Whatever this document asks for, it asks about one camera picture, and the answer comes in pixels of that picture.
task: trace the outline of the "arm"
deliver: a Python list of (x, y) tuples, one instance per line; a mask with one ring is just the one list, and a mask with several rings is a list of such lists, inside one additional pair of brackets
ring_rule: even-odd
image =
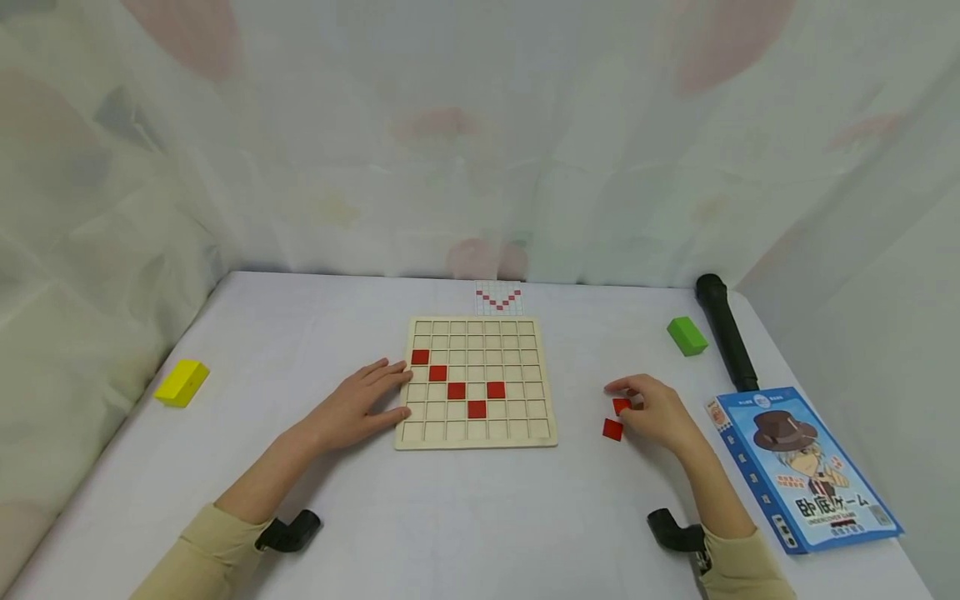
[(617, 379), (605, 391), (639, 396), (642, 401), (621, 411), (620, 419), (673, 452), (684, 468), (713, 564), (701, 578), (709, 600), (794, 600), (796, 594), (677, 392), (650, 375)]
[(230, 598), (259, 563), (257, 538), (310, 463), (410, 416), (406, 407), (369, 414), (381, 396), (410, 380), (405, 368), (403, 361), (388, 366), (381, 359), (345, 379), (309, 415), (280, 434), (215, 504), (200, 511), (132, 598)]

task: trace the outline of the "game box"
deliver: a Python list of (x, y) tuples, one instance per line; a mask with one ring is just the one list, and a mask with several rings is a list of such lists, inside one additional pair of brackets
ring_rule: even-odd
[(787, 554), (903, 533), (795, 388), (717, 396), (708, 412)]

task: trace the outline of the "white table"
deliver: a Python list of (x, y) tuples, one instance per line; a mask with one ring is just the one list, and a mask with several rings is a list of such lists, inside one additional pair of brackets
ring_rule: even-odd
[[(297, 555), (269, 555), (241, 596), (699, 597), (688, 559), (657, 547), (645, 522), (661, 507), (683, 523), (694, 515), (679, 467), (600, 435), (612, 415), (602, 386), (646, 371), (679, 390), (801, 598), (930, 597), (896, 541), (780, 551), (703, 408), (733, 391), (716, 347), (683, 358), (665, 331), (689, 315), (709, 337), (691, 291), (523, 291), (526, 314), (540, 318), (559, 445), (398, 452), (391, 431), (321, 460), (280, 516), (309, 508), (323, 530)], [(202, 360), (210, 376), (193, 402), (170, 409), (147, 390), (9, 597), (126, 598), (274, 436), (360, 365), (401, 357), (410, 316), (471, 314), (473, 295), (472, 281), (228, 276), (156, 378)], [(749, 303), (731, 294), (731, 305), (761, 385), (798, 385)]]

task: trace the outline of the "person's left hand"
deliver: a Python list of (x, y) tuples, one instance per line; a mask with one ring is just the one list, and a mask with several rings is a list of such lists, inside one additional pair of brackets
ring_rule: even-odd
[(356, 444), (396, 425), (410, 416), (406, 406), (375, 415), (370, 409), (384, 394), (410, 381), (413, 373), (406, 368), (406, 361), (388, 365), (386, 358), (361, 368), (310, 411), (298, 428), (306, 432), (320, 453)]

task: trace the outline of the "grid board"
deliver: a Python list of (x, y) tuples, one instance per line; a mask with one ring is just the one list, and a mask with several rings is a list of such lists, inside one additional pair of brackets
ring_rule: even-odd
[(414, 317), (397, 450), (557, 445), (536, 319)]

